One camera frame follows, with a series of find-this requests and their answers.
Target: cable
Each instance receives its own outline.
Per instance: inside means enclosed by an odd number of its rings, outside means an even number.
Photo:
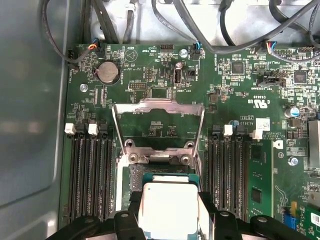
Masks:
[[[205,36],[199,30],[195,21],[192,19],[183,0],[175,0],[175,1],[173,1],[173,3],[174,3],[174,6],[175,6],[177,12],[179,13],[180,17],[182,18],[184,24],[189,28],[189,30],[197,38],[197,40],[200,41],[202,43],[202,45],[204,45],[207,48],[207,50],[209,50],[213,54],[231,54],[231,53],[236,53],[236,52],[242,51],[247,48],[251,48],[251,47],[256,46],[257,44],[259,44],[265,40],[269,40],[269,39],[273,38],[274,36],[276,36],[277,34],[282,32],[284,29],[286,29],[290,24],[292,24],[297,19],[299,19],[302,15],[304,15],[311,8],[316,6],[319,3],[319,1],[320,0],[312,0],[311,2],[309,2],[303,8],[301,8],[292,17],[290,17],[288,20],[286,20],[284,23],[282,23],[280,26],[278,26],[274,30],[268,32],[267,34],[255,39],[255,40],[252,40],[252,41],[249,41],[247,43],[237,45],[237,46],[211,46],[210,43],[205,38]]]
[[[219,6],[220,30],[221,30],[222,36],[223,36],[226,44],[228,44],[229,46],[235,46],[235,43],[232,41],[232,39],[227,31],[227,27],[226,27],[226,13],[227,13],[227,10],[230,8],[231,3],[233,1],[234,0],[223,0]]]
[[[189,42],[194,43],[196,40],[192,37],[190,37],[189,35],[187,35],[186,33],[184,33],[183,31],[180,31],[178,28],[176,28],[175,26],[173,26],[170,22],[168,22],[158,11],[157,9],[157,0],[151,0],[151,4],[152,4],[152,10],[154,15],[156,16],[156,18],[160,21],[160,23],[162,23],[163,25],[165,25],[168,29],[170,29],[171,31],[175,32],[176,34],[179,34],[181,37],[183,37],[184,39],[188,40]]]
[[[305,58],[305,59],[290,59],[290,58],[286,58],[286,57],[283,57],[283,56],[280,56],[276,53],[274,53],[274,49],[275,49],[275,46],[276,46],[277,42],[266,42],[266,48],[268,50],[268,53],[277,58],[277,59],[280,59],[282,61],[285,61],[287,63],[291,63],[291,64],[302,64],[302,63],[308,63],[310,61],[314,61],[314,60],[317,60],[317,59],[320,59],[320,51],[318,52],[315,52],[314,53],[314,56],[312,57],[308,57],[308,58]]]
[[[131,0],[130,4],[136,4],[136,2],[137,0]],[[131,35],[134,29],[134,23],[135,23],[135,13],[129,10],[126,17],[126,29],[125,29],[123,40],[122,40],[123,44],[129,44],[131,42]]]
[[[53,47],[53,50],[61,57],[63,58],[65,61],[71,63],[71,64],[77,64],[79,62],[81,62],[89,53],[92,49],[86,49],[77,59],[71,59],[69,57],[67,57],[66,55],[64,55],[60,49],[58,48],[54,38],[52,37],[52,34],[50,32],[50,28],[49,28],[49,24],[48,24],[48,18],[47,18],[47,8],[48,8],[48,3],[50,0],[43,0],[42,2],[42,8],[41,8],[41,21],[42,21],[42,25],[45,31],[45,34],[50,42],[50,44]]]
[[[107,43],[118,44],[119,40],[114,25],[102,0],[92,0],[93,8],[101,25]]]
[[[315,46],[318,49],[320,49],[320,44],[315,41],[314,36],[312,35],[312,31],[313,31],[313,28],[314,28],[314,23],[315,23],[315,20],[316,20],[316,16],[317,16],[319,7],[320,7],[320,4],[317,4],[314,7],[314,9],[313,9],[313,11],[311,13],[311,16],[310,16],[309,29],[308,29],[309,30],[308,31],[309,40],[312,43],[312,45]]]
[[[286,15],[284,15],[277,7],[277,5],[280,5],[281,3],[282,3],[282,0],[269,0],[269,10],[270,10],[272,17],[276,21],[278,21],[278,23],[283,24],[289,18]],[[292,24],[290,24],[288,26],[288,28],[294,29],[305,36],[307,36],[307,34],[308,34],[308,30],[304,26],[302,26],[301,24],[299,24],[297,22],[293,22]]]

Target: integrated circuit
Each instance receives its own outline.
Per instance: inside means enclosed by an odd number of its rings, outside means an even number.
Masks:
[[[260,204],[262,202],[262,192],[259,189],[252,188],[251,189],[251,200]]]
[[[306,71],[295,71],[293,74],[293,81],[295,84],[306,84],[307,83],[307,72]]]
[[[242,61],[233,61],[231,63],[231,72],[237,75],[245,74],[245,64]]]

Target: dimm slot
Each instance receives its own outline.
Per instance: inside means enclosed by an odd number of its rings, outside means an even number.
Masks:
[[[243,138],[241,136],[235,137],[234,142],[234,156],[235,156],[235,168],[234,168],[234,213],[243,219],[243,204],[245,200],[244,196],[244,176],[243,176]]]
[[[229,210],[231,212],[235,212],[235,186],[237,185],[235,174],[236,174],[236,156],[235,156],[235,141],[229,141],[230,149],[229,149]]]
[[[86,216],[88,214],[88,182],[89,182],[89,168],[90,168],[90,149],[91,149],[91,139],[85,140],[85,158],[83,163],[83,200],[82,200],[82,215]]]
[[[68,221],[69,224],[71,222],[71,219],[73,218],[72,214],[74,213],[73,208],[75,206],[75,162],[77,159],[77,148],[78,148],[78,139],[73,138],[71,140],[71,156],[70,156],[70,183],[69,183],[69,199],[68,199]]]

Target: screw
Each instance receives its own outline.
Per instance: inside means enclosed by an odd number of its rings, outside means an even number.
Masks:
[[[263,217],[263,216],[259,216],[259,217],[258,217],[258,221],[261,222],[261,223],[266,223],[266,222],[268,222],[268,220],[267,220],[265,217]]]
[[[226,211],[220,212],[220,215],[221,215],[222,217],[229,217],[229,213],[226,212]]]
[[[87,84],[82,83],[82,84],[80,85],[80,91],[81,91],[81,92],[85,93],[86,91],[88,91],[88,89],[89,89],[89,87],[88,87]]]
[[[184,156],[181,157],[181,161],[182,161],[182,164],[187,165],[190,162],[190,157],[187,156],[187,155],[184,155]]]
[[[129,162],[130,162],[130,163],[135,163],[135,162],[137,162],[137,161],[138,161],[138,155],[135,154],[135,153],[131,153],[131,154],[129,155]]]
[[[294,157],[294,156],[291,156],[291,157],[288,159],[288,164],[289,164],[290,166],[296,166],[298,163],[299,163],[298,158],[296,158],[296,157]]]
[[[184,64],[180,61],[175,64],[176,69],[182,69],[183,66],[184,66]]]
[[[180,57],[187,58],[188,57],[188,50],[187,49],[181,49],[179,52]]]

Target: black cable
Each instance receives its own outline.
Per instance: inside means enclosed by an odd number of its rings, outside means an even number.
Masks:
[[[84,26],[83,26],[83,42],[91,43],[91,6],[92,0],[85,1]]]
[[[272,17],[278,23],[283,24],[289,18],[286,15],[284,15],[277,7],[277,5],[280,5],[281,3],[282,3],[282,0],[269,0],[269,10],[270,10]],[[307,34],[308,34],[308,30],[304,26],[302,26],[301,24],[299,24],[297,22],[293,22],[292,24],[290,24],[288,26],[288,28],[294,29],[305,36],[307,36]]]
[[[45,31],[45,34],[50,42],[50,44],[53,46],[54,51],[65,61],[71,63],[71,64],[77,64],[81,62],[89,53],[90,49],[86,49],[77,59],[71,59],[67,56],[65,56],[58,46],[56,45],[56,42],[54,38],[52,37],[52,34],[50,32],[49,24],[48,24],[48,18],[47,18],[47,8],[48,8],[48,3],[50,0],[43,0],[42,2],[42,8],[41,8],[41,20],[42,20],[42,25]]]
[[[233,1],[234,0],[223,0],[219,6],[220,30],[221,30],[222,36],[223,36],[226,44],[228,44],[229,46],[235,46],[235,43],[232,41],[232,39],[227,31],[227,27],[226,27],[226,13],[227,13],[227,10],[230,8],[231,3]]]
[[[154,15],[156,16],[156,18],[160,21],[160,23],[162,23],[163,25],[165,25],[168,29],[170,29],[171,31],[175,32],[176,34],[179,34],[181,37],[183,37],[184,39],[194,43],[196,42],[195,39],[193,39],[192,37],[190,37],[189,35],[185,34],[183,31],[179,30],[178,28],[176,28],[175,26],[173,26],[170,22],[168,22],[164,16],[162,16],[160,14],[160,12],[157,9],[157,0],[151,0],[151,5],[152,5],[152,10]]]
[[[320,49],[320,44],[315,41],[314,36],[312,35],[312,31],[313,31],[313,28],[314,28],[314,23],[315,23],[315,20],[316,20],[316,16],[317,16],[319,7],[320,7],[320,4],[317,4],[314,7],[314,9],[313,9],[313,11],[311,13],[311,16],[310,16],[309,29],[308,29],[309,40],[312,43],[312,45],[315,46],[318,49]]]
[[[303,8],[301,8],[298,12],[296,12],[292,17],[290,17],[287,21],[282,23],[280,26],[278,26],[274,30],[268,32],[267,34],[255,39],[255,40],[252,40],[252,41],[249,41],[247,43],[237,45],[237,46],[211,46],[210,43],[205,38],[205,36],[199,30],[199,28],[196,25],[193,18],[191,17],[183,0],[175,0],[175,1],[173,1],[173,3],[174,3],[174,6],[175,6],[177,12],[179,13],[180,17],[182,18],[184,24],[189,28],[189,30],[197,38],[197,40],[207,48],[208,51],[210,51],[213,54],[231,54],[231,53],[236,53],[236,52],[242,51],[247,48],[254,47],[261,42],[264,42],[266,40],[273,38],[274,36],[276,36],[277,34],[282,32],[284,29],[286,29],[290,24],[292,24],[297,19],[299,19],[306,12],[308,12],[311,8],[316,6],[319,3],[319,1],[320,0],[312,0],[307,5],[305,5]]]
[[[123,44],[129,44],[131,42],[131,35],[134,29],[134,12],[129,10],[126,18],[126,29],[123,35]]]
[[[107,43],[118,44],[119,40],[114,25],[102,0],[92,0],[93,8],[101,25]]]

